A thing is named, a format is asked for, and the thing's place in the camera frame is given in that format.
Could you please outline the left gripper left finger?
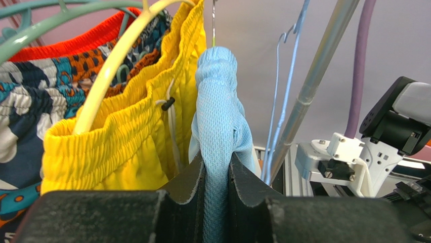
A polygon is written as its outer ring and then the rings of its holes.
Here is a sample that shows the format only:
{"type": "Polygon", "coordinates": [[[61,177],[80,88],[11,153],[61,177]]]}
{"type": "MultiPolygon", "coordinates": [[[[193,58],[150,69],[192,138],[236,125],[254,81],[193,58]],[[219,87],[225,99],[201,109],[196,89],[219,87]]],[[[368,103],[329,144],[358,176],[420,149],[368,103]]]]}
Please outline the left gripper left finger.
{"type": "Polygon", "coordinates": [[[158,190],[54,191],[14,242],[202,242],[206,170],[200,154],[158,190]]]}

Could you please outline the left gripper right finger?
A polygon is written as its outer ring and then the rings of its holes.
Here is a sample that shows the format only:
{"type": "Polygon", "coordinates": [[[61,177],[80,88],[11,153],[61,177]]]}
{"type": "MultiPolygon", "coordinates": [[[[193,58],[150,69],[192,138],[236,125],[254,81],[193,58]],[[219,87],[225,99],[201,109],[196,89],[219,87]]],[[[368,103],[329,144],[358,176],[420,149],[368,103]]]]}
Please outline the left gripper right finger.
{"type": "Polygon", "coordinates": [[[358,197],[286,197],[246,168],[229,166],[229,242],[430,242],[430,221],[408,227],[394,204],[358,197]]]}

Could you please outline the light blue wire hanger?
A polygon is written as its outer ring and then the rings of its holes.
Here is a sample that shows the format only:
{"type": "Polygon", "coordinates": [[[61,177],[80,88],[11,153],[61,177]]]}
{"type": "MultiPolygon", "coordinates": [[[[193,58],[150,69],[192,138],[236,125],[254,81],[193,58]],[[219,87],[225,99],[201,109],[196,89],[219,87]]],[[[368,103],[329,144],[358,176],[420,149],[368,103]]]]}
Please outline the light blue wire hanger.
{"type": "Polygon", "coordinates": [[[309,8],[309,4],[310,4],[310,0],[304,0],[303,6],[301,8],[301,11],[299,13],[299,16],[296,22],[286,32],[283,32],[279,36],[277,45],[276,45],[275,87],[274,87],[273,103],[272,103],[272,109],[271,109],[267,142],[265,146],[263,169],[262,169],[262,175],[261,175],[261,180],[267,185],[271,184],[271,179],[273,177],[271,175],[271,168],[273,165],[275,165],[275,149],[276,149],[277,142],[279,141],[279,138],[280,138],[281,127],[284,124],[286,119],[286,111],[287,111],[287,105],[288,105],[288,100],[290,96],[293,74],[294,74],[295,65],[296,65],[299,40],[300,40],[303,24],[307,15],[307,11],[309,8]],[[285,82],[283,93],[281,93],[279,91],[280,70],[281,70],[280,46],[282,44],[287,43],[289,38],[294,39],[293,49],[292,49],[290,64],[287,66],[288,76],[285,82]]]}

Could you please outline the light blue shorts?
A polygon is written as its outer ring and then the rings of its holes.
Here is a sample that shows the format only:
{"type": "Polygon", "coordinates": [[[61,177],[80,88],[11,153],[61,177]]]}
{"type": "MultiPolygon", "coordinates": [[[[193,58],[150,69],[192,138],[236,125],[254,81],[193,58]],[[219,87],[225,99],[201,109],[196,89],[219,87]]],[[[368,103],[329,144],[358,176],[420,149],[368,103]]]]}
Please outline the light blue shorts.
{"type": "Polygon", "coordinates": [[[201,54],[195,73],[198,91],[189,158],[201,154],[206,169],[203,242],[226,242],[228,181],[232,154],[255,172],[252,135],[237,96],[237,61],[225,47],[201,54]]]}

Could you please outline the green hanger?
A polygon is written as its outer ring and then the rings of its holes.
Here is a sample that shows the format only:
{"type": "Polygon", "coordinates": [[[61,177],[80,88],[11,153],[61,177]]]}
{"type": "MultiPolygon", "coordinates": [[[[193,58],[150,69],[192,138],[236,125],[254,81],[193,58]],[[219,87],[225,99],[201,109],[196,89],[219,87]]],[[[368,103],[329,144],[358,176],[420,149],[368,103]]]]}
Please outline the green hanger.
{"type": "Polygon", "coordinates": [[[216,2],[217,0],[212,0],[212,47],[216,46],[216,2]]]}

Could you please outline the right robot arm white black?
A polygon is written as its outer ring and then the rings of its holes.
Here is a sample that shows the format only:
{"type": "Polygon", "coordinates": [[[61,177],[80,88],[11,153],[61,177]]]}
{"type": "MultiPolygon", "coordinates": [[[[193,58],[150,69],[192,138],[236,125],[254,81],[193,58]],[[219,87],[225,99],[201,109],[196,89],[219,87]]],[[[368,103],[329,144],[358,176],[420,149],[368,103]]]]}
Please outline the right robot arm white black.
{"type": "Polygon", "coordinates": [[[394,167],[430,140],[430,84],[399,77],[365,116],[360,134],[376,195],[394,167]]]}

